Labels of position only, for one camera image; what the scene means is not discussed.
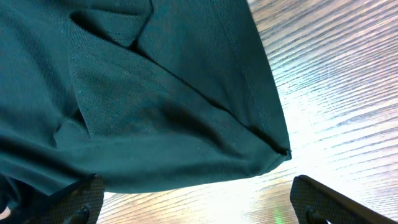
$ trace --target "fabric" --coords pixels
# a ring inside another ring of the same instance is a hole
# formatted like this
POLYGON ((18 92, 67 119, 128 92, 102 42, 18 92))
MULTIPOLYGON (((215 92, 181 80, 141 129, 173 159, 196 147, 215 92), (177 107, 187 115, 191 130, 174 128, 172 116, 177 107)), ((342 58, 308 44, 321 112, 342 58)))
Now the fabric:
POLYGON ((140 193, 291 158, 245 0, 0 0, 0 173, 140 193))

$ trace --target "wooden surface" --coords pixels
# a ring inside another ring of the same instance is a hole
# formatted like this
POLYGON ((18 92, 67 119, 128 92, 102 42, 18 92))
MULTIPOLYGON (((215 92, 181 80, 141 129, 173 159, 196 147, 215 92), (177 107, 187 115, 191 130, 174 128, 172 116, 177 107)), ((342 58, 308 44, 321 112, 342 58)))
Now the wooden surface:
POLYGON ((107 194, 98 223, 297 223, 299 174, 398 221, 398 1, 249 4, 294 158, 252 179, 107 194))

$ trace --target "folded fabric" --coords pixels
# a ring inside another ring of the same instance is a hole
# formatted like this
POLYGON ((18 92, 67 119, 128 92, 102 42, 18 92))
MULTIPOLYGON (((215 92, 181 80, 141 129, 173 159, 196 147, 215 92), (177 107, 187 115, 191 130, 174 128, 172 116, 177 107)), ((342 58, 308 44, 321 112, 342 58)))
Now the folded fabric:
POLYGON ((155 192, 291 159, 245 0, 0 1, 0 173, 155 192))

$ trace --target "dark green fabric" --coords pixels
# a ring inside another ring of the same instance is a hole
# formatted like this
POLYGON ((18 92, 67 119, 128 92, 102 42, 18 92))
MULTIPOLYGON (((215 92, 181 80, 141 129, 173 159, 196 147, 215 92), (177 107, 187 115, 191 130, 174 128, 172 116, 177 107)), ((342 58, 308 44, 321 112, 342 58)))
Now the dark green fabric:
POLYGON ((0 0, 0 173, 139 193, 290 159, 245 0, 0 0))

